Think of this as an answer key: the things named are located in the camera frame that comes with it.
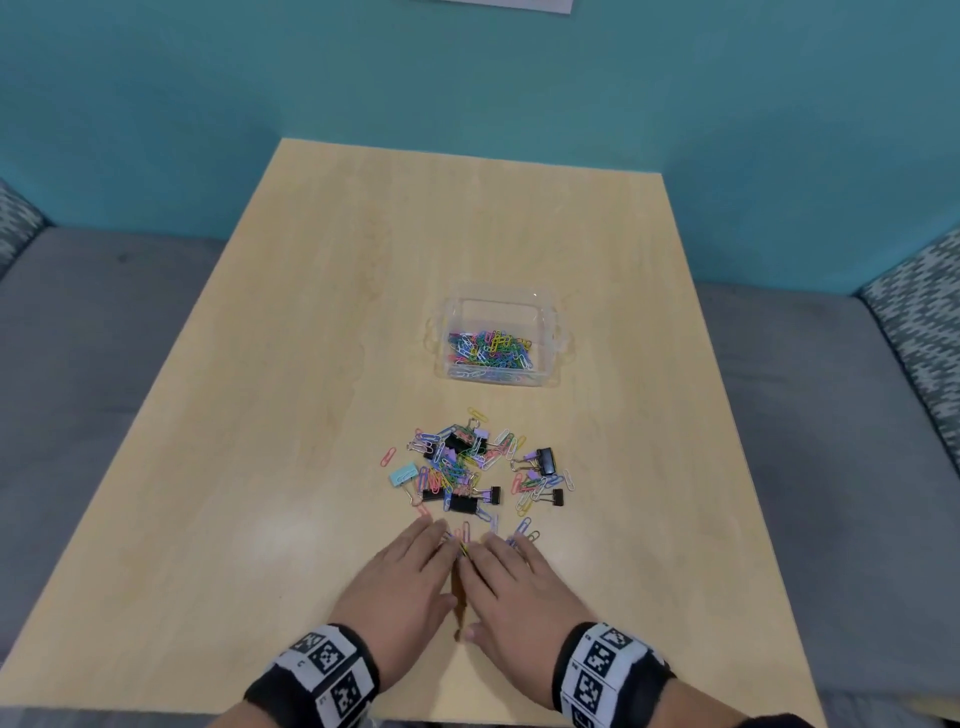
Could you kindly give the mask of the clear plastic container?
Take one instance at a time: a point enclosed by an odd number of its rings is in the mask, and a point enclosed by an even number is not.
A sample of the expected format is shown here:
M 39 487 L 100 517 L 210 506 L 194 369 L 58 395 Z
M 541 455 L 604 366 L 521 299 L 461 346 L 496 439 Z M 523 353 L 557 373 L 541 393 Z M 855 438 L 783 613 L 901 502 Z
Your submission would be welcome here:
M 450 363 L 447 335 L 500 330 L 529 339 L 534 370 Z M 428 322 L 425 343 L 435 373 L 454 382 L 524 388 L 557 387 L 570 352 L 570 332 L 556 298 L 544 287 L 455 281 Z

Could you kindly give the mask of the black wristband with square markers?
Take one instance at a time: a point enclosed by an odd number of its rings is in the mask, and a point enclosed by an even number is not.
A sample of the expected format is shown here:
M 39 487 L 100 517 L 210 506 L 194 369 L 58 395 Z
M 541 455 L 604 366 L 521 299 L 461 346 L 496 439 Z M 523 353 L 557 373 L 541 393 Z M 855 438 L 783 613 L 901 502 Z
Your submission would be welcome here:
M 379 669 L 350 627 L 324 624 L 279 653 L 244 693 L 278 728 L 362 728 Z
M 574 728 L 648 728 L 674 678 L 662 655 L 638 637 L 583 622 L 558 652 L 551 695 Z

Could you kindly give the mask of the person's left hand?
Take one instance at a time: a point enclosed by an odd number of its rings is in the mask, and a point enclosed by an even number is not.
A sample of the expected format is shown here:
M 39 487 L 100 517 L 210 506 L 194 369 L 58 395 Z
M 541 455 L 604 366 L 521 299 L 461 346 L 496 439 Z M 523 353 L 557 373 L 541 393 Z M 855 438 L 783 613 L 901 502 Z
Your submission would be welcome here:
M 444 519 L 420 516 L 411 526 L 448 526 Z M 366 644 L 380 674 L 384 693 L 409 673 L 450 613 L 434 613 L 434 597 L 452 593 L 446 588 L 452 568 L 461 555 L 460 541 L 450 538 L 450 573 L 446 578 L 399 576 L 389 591 L 357 588 L 355 575 L 329 615 L 332 625 L 355 631 Z

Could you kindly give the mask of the heap of clips inside container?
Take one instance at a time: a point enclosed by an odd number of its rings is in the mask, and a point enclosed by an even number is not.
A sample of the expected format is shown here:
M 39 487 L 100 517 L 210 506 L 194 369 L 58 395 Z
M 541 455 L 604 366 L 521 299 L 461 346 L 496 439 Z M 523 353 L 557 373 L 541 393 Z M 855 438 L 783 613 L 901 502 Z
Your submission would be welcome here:
M 534 371 L 533 343 L 500 329 L 454 331 L 446 335 L 453 365 Z

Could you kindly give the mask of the scattered pile of colourful paper clips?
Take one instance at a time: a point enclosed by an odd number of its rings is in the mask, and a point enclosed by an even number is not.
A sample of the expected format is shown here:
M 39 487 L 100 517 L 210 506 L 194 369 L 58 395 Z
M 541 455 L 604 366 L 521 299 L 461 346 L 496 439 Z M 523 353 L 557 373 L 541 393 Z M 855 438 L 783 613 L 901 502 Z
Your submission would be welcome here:
M 443 428 L 424 430 L 416 428 L 412 437 L 402 447 L 390 446 L 381 456 L 378 466 L 386 474 L 390 488 L 390 473 L 414 463 L 419 468 L 421 491 L 440 488 L 481 499 L 476 516 L 446 512 L 442 501 L 423 502 L 412 507 L 420 515 L 448 515 L 454 518 L 450 538 L 459 539 L 465 549 L 474 540 L 473 528 L 479 527 L 489 533 L 498 533 L 502 523 L 511 526 L 504 539 L 509 545 L 518 536 L 532 541 L 541 537 L 541 531 L 533 524 L 532 510 L 536 504 L 532 497 L 540 491 L 560 488 L 565 491 L 566 506 L 570 496 L 577 491 L 572 472 L 564 466 L 551 446 L 533 447 L 532 441 L 523 433 L 509 427 L 490 429 L 490 419 L 474 407 L 467 409 L 466 422 L 454 422 Z M 456 453 L 445 447 L 445 439 L 452 431 L 471 434 L 475 438 L 472 451 Z M 540 477 L 534 470 L 514 471 L 511 463 L 537 449 L 551 448 L 557 467 L 552 477 Z M 410 501 L 404 491 L 401 492 Z

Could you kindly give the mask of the white paper sheet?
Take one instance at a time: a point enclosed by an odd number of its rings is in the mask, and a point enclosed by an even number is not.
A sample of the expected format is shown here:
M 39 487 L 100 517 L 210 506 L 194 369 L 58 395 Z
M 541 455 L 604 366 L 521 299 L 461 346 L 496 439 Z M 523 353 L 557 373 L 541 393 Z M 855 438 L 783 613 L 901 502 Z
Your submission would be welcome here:
M 574 0 L 441 0 L 462 5 L 478 5 L 504 9 L 539 12 L 550 15 L 569 16 Z

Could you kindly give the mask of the person's right forearm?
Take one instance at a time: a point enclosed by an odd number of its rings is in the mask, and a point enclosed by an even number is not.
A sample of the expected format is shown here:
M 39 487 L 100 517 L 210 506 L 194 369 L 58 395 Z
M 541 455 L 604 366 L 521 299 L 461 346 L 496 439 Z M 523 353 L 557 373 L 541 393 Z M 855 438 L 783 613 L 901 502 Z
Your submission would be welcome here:
M 666 682 L 647 728 L 738 728 L 743 712 L 677 678 Z

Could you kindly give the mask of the light blue binder clip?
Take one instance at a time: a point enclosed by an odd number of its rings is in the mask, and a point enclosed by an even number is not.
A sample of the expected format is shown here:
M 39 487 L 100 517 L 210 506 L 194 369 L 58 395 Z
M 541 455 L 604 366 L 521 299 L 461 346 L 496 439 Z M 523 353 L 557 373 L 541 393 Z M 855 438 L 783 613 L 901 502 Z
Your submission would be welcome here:
M 389 475 L 392 488 L 403 491 L 412 507 L 419 507 L 424 502 L 420 474 L 420 469 L 414 463 L 409 463 L 392 471 Z

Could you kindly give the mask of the grey patterned cushion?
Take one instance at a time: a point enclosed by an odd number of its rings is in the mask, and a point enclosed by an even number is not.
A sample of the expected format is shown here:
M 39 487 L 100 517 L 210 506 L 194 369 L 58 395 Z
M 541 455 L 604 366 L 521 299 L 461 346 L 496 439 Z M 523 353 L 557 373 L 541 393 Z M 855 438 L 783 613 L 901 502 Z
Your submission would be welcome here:
M 38 208 L 0 177 L 0 282 L 50 225 Z
M 856 293 L 960 474 L 960 224 Z

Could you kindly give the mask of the person's right hand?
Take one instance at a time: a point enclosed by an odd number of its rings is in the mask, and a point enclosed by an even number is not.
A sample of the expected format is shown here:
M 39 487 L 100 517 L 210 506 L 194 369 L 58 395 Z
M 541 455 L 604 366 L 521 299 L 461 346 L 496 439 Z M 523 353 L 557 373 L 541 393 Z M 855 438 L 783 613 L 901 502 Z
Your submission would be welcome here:
M 553 710 L 551 687 L 561 647 L 575 626 L 596 623 L 598 618 L 575 592 L 573 596 L 524 593 L 523 537 L 515 537 L 512 544 L 496 534 L 479 540 L 503 540 L 521 557 L 521 577 L 512 588 L 488 588 L 474 569 L 470 546 L 457 561 L 458 575 L 476 623 L 491 632 L 491 649 L 480 650 L 525 698 Z

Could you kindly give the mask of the person's left forearm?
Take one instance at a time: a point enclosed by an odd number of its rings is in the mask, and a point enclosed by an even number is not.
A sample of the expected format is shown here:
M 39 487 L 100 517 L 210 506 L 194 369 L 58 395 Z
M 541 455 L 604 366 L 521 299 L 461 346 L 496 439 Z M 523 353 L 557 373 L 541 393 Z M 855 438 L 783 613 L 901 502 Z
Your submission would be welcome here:
M 206 728 L 282 728 L 270 715 L 246 700 L 216 716 Z

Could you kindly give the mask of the grey sofa seat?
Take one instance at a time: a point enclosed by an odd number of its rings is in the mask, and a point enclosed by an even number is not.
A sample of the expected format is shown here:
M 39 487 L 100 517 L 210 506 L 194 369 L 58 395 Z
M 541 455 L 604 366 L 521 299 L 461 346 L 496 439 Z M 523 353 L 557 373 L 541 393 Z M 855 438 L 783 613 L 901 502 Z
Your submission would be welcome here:
M 960 698 L 960 474 L 875 317 L 696 289 L 815 683 Z

